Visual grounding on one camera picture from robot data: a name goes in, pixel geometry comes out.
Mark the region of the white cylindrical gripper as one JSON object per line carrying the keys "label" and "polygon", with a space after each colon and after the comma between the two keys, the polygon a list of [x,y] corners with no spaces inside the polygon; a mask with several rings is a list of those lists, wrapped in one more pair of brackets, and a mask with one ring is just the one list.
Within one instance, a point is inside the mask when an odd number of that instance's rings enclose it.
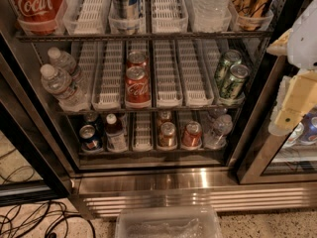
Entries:
{"label": "white cylindrical gripper", "polygon": [[[269,44],[266,51],[273,56],[286,56],[291,29]],[[284,76],[279,85],[276,104],[270,115],[268,131],[274,136],[284,136],[317,105],[317,72],[301,69],[294,77]]]}

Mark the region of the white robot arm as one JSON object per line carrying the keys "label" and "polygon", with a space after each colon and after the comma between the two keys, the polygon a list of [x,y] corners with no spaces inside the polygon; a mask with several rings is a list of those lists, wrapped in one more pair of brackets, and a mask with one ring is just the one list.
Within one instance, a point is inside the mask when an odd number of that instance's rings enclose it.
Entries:
{"label": "white robot arm", "polygon": [[282,79],[270,116],[268,131],[274,136],[284,136],[317,105],[317,0],[266,51],[287,57],[299,69],[295,76]]}

